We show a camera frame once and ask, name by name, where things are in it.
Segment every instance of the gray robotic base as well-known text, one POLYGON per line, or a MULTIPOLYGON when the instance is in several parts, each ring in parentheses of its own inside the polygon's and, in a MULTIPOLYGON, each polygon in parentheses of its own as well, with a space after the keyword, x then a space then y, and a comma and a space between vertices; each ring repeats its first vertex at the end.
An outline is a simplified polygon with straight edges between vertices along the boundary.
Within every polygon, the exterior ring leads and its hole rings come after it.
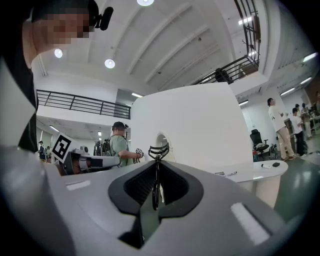
MULTIPOLYGON (((55 255, 249 255, 256 245, 271 243, 285 225, 269 206, 233 181, 164 162, 197 179, 203 195, 186 215, 161 218, 153 235, 137 249, 120 238, 133 229, 139 215, 121 212, 109 187, 138 169, 143 172, 150 162, 61 177, 53 164, 23 150, 1 148, 0 155, 1 192, 10 212, 55 255), (239 203, 243 207, 235 211, 239 203), (243 209, 246 217, 241 220, 243 209), (262 236, 258 229, 265 237, 260 242, 254 238, 262 236)), ((166 207, 174 208, 183 198, 166 207)))

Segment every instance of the floor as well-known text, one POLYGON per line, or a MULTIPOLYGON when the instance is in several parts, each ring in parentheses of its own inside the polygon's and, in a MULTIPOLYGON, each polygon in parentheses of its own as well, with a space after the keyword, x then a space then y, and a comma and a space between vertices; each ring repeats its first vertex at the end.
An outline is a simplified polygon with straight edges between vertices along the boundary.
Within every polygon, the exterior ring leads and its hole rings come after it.
MULTIPOLYGON (((320 130, 312 139, 307 140, 309 154, 304 158, 287 161, 288 170, 281 176, 278 197, 274 210, 288 222, 303 215, 312 202, 320 184, 320 130)), ((164 204, 159 198, 159 208, 164 204)), ((146 242, 160 225, 158 213, 152 207, 152 193, 140 209, 141 228, 146 242)))
POLYGON ((287 161, 288 170, 281 176, 280 187, 274 210, 288 222, 303 215, 312 203, 320 185, 320 130, 306 141, 308 155, 287 161))

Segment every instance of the black railing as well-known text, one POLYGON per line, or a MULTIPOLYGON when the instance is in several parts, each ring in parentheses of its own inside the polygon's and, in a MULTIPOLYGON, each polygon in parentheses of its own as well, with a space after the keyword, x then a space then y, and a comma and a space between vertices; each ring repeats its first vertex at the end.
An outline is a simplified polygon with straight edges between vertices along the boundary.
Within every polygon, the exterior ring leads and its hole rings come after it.
POLYGON ((255 64, 259 65, 260 59, 260 21, 254 0, 234 0, 238 9, 246 44, 246 54, 252 57, 255 64))
POLYGON ((130 119, 131 107, 96 98, 48 90, 36 90, 39 105, 130 119))
POLYGON ((234 0, 238 9, 244 31, 246 44, 246 55, 235 61, 217 68, 215 71, 199 79, 193 85, 227 82, 232 84, 234 81, 244 78, 259 69, 260 62, 260 23, 259 16, 253 0, 234 0))
POLYGON ((215 71, 196 81, 193 85, 220 82, 232 84, 234 81, 258 71, 258 68, 258 65, 252 58, 245 55, 228 65, 217 68, 215 71))

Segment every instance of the ceiling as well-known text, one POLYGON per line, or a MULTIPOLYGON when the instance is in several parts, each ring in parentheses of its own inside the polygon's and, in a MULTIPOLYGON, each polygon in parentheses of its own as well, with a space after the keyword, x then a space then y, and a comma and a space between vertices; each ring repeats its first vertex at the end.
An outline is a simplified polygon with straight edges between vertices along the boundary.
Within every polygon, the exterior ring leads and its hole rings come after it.
POLYGON ((48 73, 98 77, 123 89, 125 80, 156 92, 188 85, 246 52, 233 0, 155 0, 146 7, 136 0, 95 1, 100 11, 114 8, 108 29, 67 45, 62 58, 42 53, 48 73), (115 68, 106 68, 106 59, 115 68))
MULTIPOLYGON (((111 126, 108 125, 98 125, 85 122, 76 122, 70 120, 62 120, 56 118, 48 118, 44 116, 36 117, 36 126, 47 133, 52 135, 58 135, 59 132, 50 128, 53 126, 58 129, 61 133, 74 138, 83 140, 94 140, 98 141, 98 132, 101 132, 100 138, 102 140, 108 139, 111 133, 111 126)), ((130 139, 130 128, 128 131, 128 139, 130 139)))

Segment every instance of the desk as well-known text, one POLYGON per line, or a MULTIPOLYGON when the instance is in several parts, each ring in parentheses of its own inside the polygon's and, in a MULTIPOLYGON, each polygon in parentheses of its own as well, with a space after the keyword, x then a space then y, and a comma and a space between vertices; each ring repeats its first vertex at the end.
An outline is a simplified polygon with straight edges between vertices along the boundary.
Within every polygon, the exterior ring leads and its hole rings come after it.
POLYGON ((317 124, 316 124, 316 122, 313 122, 313 124, 314 124, 314 130, 319 129, 319 128, 320 128, 320 127, 319 127, 319 126, 320 126, 320 115, 310 118, 310 121, 313 121, 313 120, 319 120, 317 124))
POLYGON ((254 162, 252 169, 247 165, 219 167, 217 172, 224 172, 226 175, 237 171, 237 174, 226 178, 238 183, 244 189, 254 193, 271 208, 275 207, 280 186, 280 178, 288 170, 288 164, 281 160, 269 160, 254 162), (280 163, 278 167, 270 169, 262 168, 261 165, 272 166, 280 163))

